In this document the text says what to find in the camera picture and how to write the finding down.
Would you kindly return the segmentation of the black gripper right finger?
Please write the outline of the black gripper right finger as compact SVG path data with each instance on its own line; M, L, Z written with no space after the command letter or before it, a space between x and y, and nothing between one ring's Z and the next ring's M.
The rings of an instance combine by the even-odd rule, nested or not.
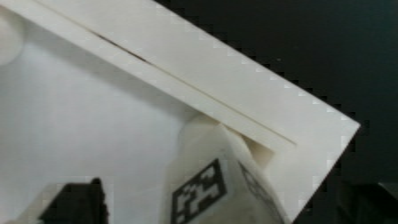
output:
M342 183L337 224L398 224L398 183Z

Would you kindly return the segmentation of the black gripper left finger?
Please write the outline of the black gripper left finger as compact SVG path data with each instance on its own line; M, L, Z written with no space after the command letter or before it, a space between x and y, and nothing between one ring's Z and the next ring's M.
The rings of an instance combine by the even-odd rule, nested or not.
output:
M68 183L40 215L44 224L111 224L102 179Z

